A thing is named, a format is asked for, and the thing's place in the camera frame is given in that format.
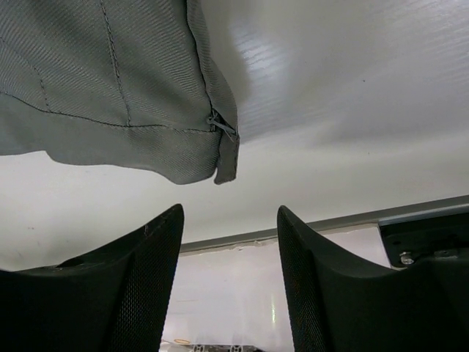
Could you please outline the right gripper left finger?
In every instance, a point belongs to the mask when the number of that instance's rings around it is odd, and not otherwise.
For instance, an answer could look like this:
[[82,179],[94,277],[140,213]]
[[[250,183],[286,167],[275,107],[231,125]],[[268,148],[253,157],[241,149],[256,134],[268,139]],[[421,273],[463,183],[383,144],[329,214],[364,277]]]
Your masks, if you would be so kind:
[[1,273],[3,351],[158,351],[184,226],[174,205],[58,265]]

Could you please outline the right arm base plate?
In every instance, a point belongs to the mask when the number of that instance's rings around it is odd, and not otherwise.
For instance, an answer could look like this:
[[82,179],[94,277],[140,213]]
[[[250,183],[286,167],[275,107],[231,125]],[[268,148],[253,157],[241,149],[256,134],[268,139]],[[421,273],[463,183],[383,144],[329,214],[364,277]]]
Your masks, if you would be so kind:
[[434,213],[382,221],[380,235],[391,266],[429,258],[456,258],[468,250],[468,212]]

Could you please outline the grey pleated skirt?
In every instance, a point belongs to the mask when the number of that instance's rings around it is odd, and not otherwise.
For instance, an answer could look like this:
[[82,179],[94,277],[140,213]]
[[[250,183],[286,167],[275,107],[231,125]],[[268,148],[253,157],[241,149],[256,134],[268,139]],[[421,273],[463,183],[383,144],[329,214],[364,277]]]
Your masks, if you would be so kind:
[[199,1],[3,1],[1,154],[237,175],[237,107]]

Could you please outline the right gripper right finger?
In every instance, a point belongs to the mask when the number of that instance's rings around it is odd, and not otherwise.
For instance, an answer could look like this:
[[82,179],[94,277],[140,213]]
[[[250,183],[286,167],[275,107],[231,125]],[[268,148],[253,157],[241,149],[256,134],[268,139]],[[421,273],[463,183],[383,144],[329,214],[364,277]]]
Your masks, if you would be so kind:
[[296,351],[466,351],[468,250],[401,271],[359,257],[290,209],[278,246]]

